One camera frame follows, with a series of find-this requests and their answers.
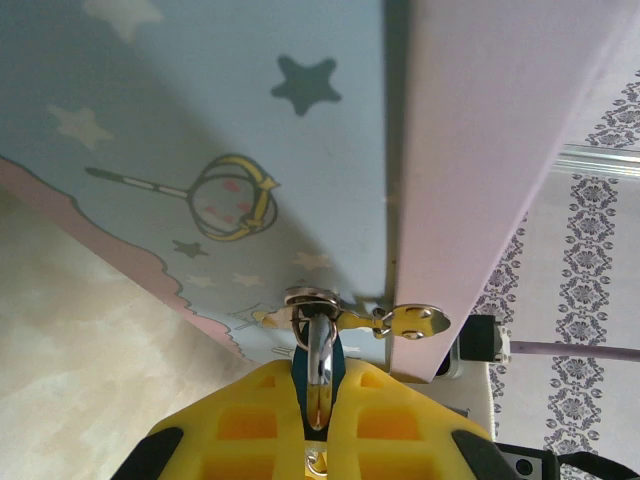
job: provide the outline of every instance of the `white ceiling board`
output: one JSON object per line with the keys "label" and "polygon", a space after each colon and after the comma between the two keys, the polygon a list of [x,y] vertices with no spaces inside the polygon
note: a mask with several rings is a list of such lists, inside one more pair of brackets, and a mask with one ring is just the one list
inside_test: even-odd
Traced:
{"label": "white ceiling board", "polygon": [[435,375],[636,5],[413,3],[396,303],[452,326],[396,339],[394,373]]}

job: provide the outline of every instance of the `dark gray star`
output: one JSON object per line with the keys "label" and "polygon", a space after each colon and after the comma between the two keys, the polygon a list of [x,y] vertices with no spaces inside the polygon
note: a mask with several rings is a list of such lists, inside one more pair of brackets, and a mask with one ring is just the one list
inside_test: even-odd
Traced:
{"label": "dark gray star", "polygon": [[271,94],[289,100],[296,115],[304,115],[316,102],[339,102],[342,99],[329,85],[329,77],[336,69],[336,61],[332,58],[303,67],[291,57],[283,55],[278,57],[278,65],[285,80],[273,87]]}
{"label": "dark gray star", "polygon": [[196,258],[198,255],[209,255],[200,248],[200,244],[198,242],[182,243],[178,240],[174,240],[173,243],[176,244],[176,248],[173,249],[174,252],[184,253],[189,258]]}

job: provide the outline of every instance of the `beige wall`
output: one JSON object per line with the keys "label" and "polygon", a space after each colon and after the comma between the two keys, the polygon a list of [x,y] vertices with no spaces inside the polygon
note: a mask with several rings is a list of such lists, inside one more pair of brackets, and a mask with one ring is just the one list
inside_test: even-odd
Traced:
{"label": "beige wall", "polygon": [[0,478],[109,478],[250,367],[0,191]]}

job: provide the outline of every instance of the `damask pattern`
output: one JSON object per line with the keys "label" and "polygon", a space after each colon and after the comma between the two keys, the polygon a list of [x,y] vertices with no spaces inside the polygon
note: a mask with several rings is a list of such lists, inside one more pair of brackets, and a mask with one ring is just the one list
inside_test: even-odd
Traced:
{"label": "damask pattern", "polygon": [[[522,247],[524,245],[522,237],[524,233],[524,228],[520,226],[511,237],[507,249],[500,258],[491,277],[489,277],[483,294],[480,295],[473,309],[474,314],[495,315],[507,328],[508,325],[513,322],[513,308],[511,305],[516,301],[514,291],[518,287],[518,280],[520,279],[515,271],[520,268],[518,257],[522,254]],[[498,399],[504,396],[504,382],[500,377],[507,373],[507,367],[504,365],[491,365],[489,368],[489,379],[491,381],[491,391],[493,394],[493,409],[496,415],[494,427],[497,436],[500,426],[497,415],[502,411],[502,406],[498,403]]]}
{"label": "damask pattern", "polygon": [[626,98],[613,102],[618,107],[607,111],[598,124],[596,133],[587,135],[585,141],[594,147],[623,148],[634,145],[640,140],[640,82],[627,83],[622,90]]}
{"label": "damask pattern", "polygon": [[[603,309],[609,304],[611,279],[605,274],[612,263],[608,252],[613,248],[609,240],[616,211],[611,206],[617,201],[613,187],[618,181],[582,175],[573,179],[574,202],[569,206],[573,215],[568,218],[569,235],[565,237],[569,248],[564,251],[561,272],[566,280],[560,285],[558,311],[562,316],[556,321],[556,332],[563,343],[598,345],[606,341],[607,333],[602,326],[607,321]],[[604,369],[593,358],[553,357],[552,370],[554,393],[548,405],[552,416],[546,422],[551,433],[544,437],[545,448],[558,454],[597,453],[593,442],[600,438],[597,424],[602,410],[598,405],[603,393],[598,386]],[[564,469],[563,475],[567,480],[594,478],[571,468]]]}

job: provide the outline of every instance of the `pink border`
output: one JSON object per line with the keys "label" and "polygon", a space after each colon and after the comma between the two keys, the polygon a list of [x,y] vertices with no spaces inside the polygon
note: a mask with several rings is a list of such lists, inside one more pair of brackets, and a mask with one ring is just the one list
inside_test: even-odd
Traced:
{"label": "pink border", "polygon": [[80,213],[73,197],[46,185],[24,167],[2,157],[0,183],[229,351],[244,358],[225,325],[196,315],[189,308],[191,304],[178,295],[180,284],[166,273],[166,265],[155,254],[101,230]]}

